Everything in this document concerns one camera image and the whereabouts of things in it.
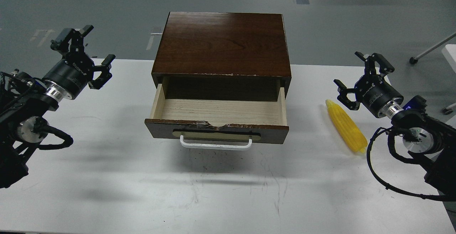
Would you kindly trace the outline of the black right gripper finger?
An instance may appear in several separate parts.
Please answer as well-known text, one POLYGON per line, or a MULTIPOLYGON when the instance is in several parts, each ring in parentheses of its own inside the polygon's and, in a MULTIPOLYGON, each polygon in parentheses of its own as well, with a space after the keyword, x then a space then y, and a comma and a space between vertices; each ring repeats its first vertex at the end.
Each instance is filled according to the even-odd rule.
POLYGON ((379 53, 367 56, 364 56, 361 52, 355 52, 354 54, 364 61, 364 74, 360 79, 384 79, 386 75, 395 71, 391 63, 379 53))
POLYGON ((361 79, 355 83, 353 88, 347 88, 339 79, 333 80, 338 87, 337 91, 339 96, 337 96, 337 99, 350 110, 359 110, 360 108, 360 104, 362 102, 361 92, 363 91, 363 87, 359 86, 360 81, 361 79), (355 101, 348 98, 349 93, 353 93, 355 95, 355 101))

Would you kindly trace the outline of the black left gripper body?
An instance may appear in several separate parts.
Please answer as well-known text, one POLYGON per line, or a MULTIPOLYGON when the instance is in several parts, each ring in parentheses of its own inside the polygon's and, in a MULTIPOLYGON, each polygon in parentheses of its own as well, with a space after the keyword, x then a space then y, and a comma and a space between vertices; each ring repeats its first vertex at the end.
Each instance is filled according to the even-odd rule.
POLYGON ((68 93, 68 99, 74 100, 93 78, 94 62, 86 60, 60 60, 44 75, 45 82, 52 82, 68 93))

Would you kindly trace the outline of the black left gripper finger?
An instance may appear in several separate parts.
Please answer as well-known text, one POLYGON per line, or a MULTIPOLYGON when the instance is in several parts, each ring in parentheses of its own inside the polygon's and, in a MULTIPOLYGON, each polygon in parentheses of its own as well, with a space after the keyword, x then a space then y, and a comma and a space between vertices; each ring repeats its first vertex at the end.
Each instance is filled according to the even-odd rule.
POLYGON ((79 31, 74 28, 64 28, 56 39, 51 40, 50 48, 62 55, 60 61, 92 61, 84 51, 84 37, 86 37, 93 28, 93 25, 86 25, 79 31))
POLYGON ((95 72, 100 72, 100 75, 96 79, 91 79, 88 81, 88 86, 90 89, 101 89, 111 78, 112 73, 111 70, 111 63, 116 58, 116 55, 109 54, 107 57, 102 61, 101 65, 92 66, 89 68, 89 72, 91 74, 95 72))

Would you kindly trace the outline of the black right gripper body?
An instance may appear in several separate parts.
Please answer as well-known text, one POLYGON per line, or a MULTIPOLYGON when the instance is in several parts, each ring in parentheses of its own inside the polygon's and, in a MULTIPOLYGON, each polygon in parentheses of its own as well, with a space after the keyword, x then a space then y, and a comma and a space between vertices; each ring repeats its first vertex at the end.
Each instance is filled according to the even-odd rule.
POLYGON ((358 80, 358 102, 363 104, 376 118, 382 118, 382 108, 389 102, 402 104, 404 96, 395 90, 380 75, 363 75, 358 80))

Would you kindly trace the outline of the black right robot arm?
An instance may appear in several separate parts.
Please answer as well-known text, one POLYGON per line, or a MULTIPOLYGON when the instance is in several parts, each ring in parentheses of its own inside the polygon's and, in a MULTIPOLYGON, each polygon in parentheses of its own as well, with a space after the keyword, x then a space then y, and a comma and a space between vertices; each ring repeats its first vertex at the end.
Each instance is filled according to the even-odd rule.
POLYGON ((404 97, 385 79, 395 69, 379 53, 364 55, 355 52, 364 62, 364 74, 353 88, 347 88, 335 79, 339 95, 337 99, 348 109, 358 110, 365 106, 376 118, 387 117, 390 128, 378 128, 367 146, 367 164, 374 178, 386 189, 394 192, 433 201, 454 202, 455 199, 455 138, 454 127, 447 125, 426 113, 426 100, 414 96, 405 106, 404 97), (381 134, 387 134, 387 147, 393 158, 406 164, 421 166, 426 174, 427 184, 441 192, 441 195, 425 195, 397 188, 376 174, 371 163, 374 141, 381 134))

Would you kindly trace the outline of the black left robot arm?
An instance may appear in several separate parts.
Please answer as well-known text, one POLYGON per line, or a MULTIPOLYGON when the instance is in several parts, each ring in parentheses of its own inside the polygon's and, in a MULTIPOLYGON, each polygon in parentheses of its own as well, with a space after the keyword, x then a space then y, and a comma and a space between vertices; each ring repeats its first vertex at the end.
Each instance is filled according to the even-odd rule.
POLYGON ((74 100, 85 87, 100 89, 112 78, 115 55, 97 66, 84 50, 84 38, 91 30, 92 25, 63 29, 50 45, 62 58, 43 78, 18 69, 1 73, 1 188, 28 175, 26 163, 37 149, 58 150, 73 144, 69 134, 44 119, 47 111, 56 111, 62 99, 74 100))

